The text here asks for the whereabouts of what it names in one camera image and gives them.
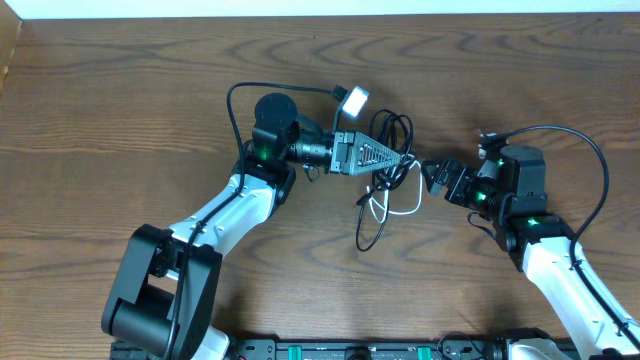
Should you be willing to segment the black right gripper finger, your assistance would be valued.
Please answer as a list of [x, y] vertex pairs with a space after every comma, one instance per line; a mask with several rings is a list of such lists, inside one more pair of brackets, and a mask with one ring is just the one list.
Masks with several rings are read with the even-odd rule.
[[463, 165], [455, 159], [424, 160], [422, 162], [424, 175], [456, 174], [462, 168]]
[[431, 195], [438, 195], [445, 185], [445, 172], [441, 167], [423, 167], [422, 174], [427, 190]]

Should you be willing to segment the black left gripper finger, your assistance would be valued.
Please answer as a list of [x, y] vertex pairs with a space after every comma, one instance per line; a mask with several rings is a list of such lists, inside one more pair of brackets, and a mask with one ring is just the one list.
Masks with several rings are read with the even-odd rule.
[[363, 143], [353, 149], [352, 174], [362, 175], [400, 164], [401, 155], [384, 145]]
[[354, 137], [354, 147], [357, 150], [358, 158], [399, 158], [400, 155], [394, 150], [381, 144], [361, 132], [356, 132]]

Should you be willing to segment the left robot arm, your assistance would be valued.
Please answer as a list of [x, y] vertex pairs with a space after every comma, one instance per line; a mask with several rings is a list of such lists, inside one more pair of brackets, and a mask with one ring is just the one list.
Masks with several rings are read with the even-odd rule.
[[147, 358], [225, 357], [231, 340], [210, 324], [222, 261], [286, 201], [294, 164], [358, 176], [401, 163], [362, 132], [323, 130], [283, 93], [263, 96], [254, 116], [226, 187], [190, 217], [166, 229], [144, 224], [128, 242], [101, 328]]

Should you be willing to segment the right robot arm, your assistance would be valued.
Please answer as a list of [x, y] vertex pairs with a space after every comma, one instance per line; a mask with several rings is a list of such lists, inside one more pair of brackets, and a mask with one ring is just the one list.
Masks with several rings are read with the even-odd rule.
[[547, 210], [540, 149], [502, 145], [479, 169], [444, 159], [423, 161], [421, 172], [431, 194], [491, 222], [488, 234], [542, 292], [580, 357], [638, 357], [638, 323], [595, 274], [570, 226]]

